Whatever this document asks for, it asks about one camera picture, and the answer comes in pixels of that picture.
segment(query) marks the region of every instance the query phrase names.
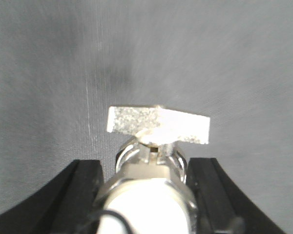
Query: gray background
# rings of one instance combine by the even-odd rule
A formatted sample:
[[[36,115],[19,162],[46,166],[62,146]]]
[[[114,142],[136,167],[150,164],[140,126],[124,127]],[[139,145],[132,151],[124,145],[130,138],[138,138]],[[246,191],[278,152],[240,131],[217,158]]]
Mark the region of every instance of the gray background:
[[[293,1],[0,0],[0,213],[75,158],[109,178],[111,104],[211,116],[187,157],[293,234]]]

